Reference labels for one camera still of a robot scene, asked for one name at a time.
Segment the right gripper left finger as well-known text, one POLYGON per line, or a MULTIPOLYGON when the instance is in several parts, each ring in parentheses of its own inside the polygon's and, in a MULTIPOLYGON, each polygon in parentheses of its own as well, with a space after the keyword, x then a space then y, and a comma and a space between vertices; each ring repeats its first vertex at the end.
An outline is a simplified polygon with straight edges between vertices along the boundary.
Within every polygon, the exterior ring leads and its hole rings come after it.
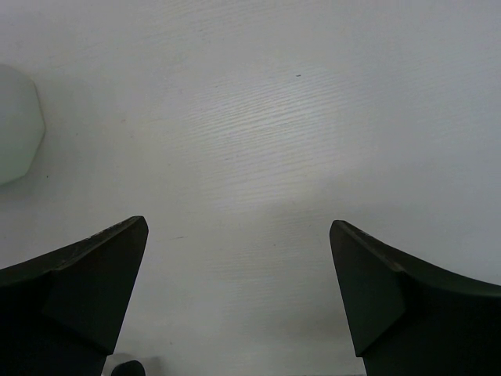
POLYGON ((1 373, 100 375, 149 234, 142 216, 1 271, 1 373))

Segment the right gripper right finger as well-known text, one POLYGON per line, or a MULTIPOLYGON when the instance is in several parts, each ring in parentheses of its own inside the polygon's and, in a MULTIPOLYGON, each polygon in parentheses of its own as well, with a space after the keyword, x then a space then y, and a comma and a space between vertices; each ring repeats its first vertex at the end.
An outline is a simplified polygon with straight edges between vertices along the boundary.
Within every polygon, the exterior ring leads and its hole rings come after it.
POLYGON ((368 375, 498 375, 500 287, 336 220, 330 246, 355 355, 368 375))

